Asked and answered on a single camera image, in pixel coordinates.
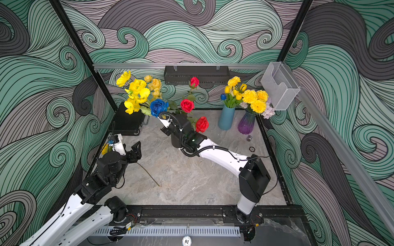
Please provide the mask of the black cylindrical vase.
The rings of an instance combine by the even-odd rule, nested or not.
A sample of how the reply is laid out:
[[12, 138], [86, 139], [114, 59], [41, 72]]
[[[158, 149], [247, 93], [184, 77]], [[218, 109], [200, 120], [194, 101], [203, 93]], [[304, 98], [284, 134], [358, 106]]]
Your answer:
[[180, 137], [176, 134], [171, 134], [171, 144], [175, 148], [181, 148], [182, 147], [182, 141], [180, 140]]

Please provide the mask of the yellow flower bunch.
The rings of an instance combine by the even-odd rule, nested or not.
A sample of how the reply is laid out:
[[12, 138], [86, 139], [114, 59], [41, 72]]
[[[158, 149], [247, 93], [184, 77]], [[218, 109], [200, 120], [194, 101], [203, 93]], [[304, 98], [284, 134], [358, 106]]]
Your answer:
[[128, 98], [124, 101], [126, 113], [133, 114], [141, 111], [144, 115], [152, 116], [150, 104], [156, 99], [162, 99], [162, 83], [148, 75], [142, 80], [131, 80], [131, 72], [124, 72], [116, 81], [118, 87], [124, 88]]

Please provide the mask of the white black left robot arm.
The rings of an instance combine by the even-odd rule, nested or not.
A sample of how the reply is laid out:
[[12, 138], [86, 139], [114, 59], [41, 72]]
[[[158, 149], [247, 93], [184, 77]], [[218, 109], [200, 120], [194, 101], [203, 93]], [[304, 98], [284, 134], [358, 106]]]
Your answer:
[[106, 200], [96, 212], [75, 225], [105, 195], [117, 186], [129, 164], [141, 157], [141, 142], [130, 151], [121, 141], [113, 145], [114, 151], [97, 161], [96, 170], [75, 189], [67, 202], [35, 234], [24, 241], [24, 246], [77, 246], [96, 230], [114, 221], [124, 222], [128, 216], [126, 204], [117, 196]]

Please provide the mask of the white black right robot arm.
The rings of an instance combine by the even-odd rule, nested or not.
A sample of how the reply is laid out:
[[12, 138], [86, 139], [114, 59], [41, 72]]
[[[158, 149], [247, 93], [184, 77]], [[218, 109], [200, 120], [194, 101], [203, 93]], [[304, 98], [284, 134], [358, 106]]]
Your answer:
[[237, 204], [236, 216], [238, 221], [246, 223], [271, 180], [261, 157], [255, 154], [250, 157], [240, 155], [219, 146], [194, 130], [183, 114], [161, 112], [158, 119], [164, 125], [161, 131], [178, 140], [173, 146], [181, 150], [185, 156], [208, 159], [239, 179], [241, 198]]

